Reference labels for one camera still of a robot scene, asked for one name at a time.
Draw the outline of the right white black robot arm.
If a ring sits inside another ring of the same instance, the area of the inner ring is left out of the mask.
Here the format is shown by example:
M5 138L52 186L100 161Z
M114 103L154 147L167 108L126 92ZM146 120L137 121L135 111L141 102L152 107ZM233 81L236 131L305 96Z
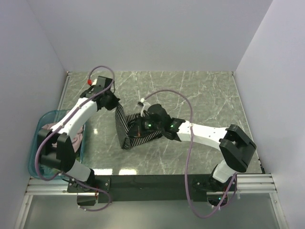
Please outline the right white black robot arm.
M144 137L157 132L169 140L199 143L221 151L223 160L216 165L207 181L194 184L204 191L223 190L235 173L247 171L256 151L254 141L237 125L210 127L193 124L170 117L160 104L151 105L136 116L127 134L130 137Z

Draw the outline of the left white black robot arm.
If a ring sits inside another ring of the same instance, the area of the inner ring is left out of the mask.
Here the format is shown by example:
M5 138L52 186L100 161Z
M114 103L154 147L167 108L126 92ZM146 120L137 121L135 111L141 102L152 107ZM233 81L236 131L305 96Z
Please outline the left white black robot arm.
M113 84L114 79L98 76L57 124L38 132L35 170L40 179L47 180L40 172L43 165L77 180L85 192L94 189L94 171L76 159L72 140L93 114L102 108L112 110L118 106L119 99L111 91Z

